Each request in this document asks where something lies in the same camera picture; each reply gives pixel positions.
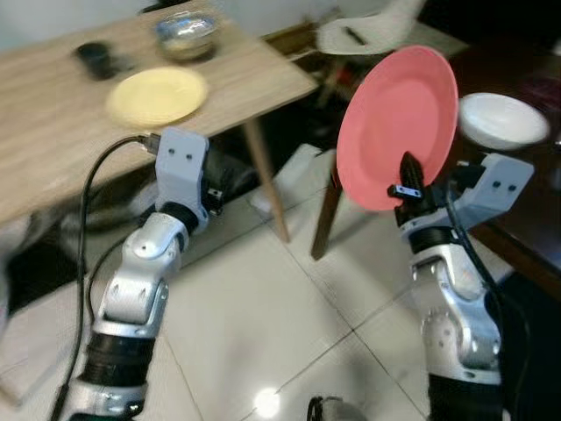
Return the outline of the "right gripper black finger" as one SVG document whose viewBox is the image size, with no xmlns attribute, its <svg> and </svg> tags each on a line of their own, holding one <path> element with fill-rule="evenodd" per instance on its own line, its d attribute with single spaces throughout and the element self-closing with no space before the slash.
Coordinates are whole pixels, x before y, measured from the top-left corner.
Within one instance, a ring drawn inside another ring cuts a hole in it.
<svg viewBox="0 0 561 421">
<path fill-rule="evenodd" d="M 398 196 L 401 200 L 413 207 L 424 204 L 426 188 L 423 166 L 412 153 L 407 152 L 401 157 L 398 177 L 400 177 Z"/>
</svg>

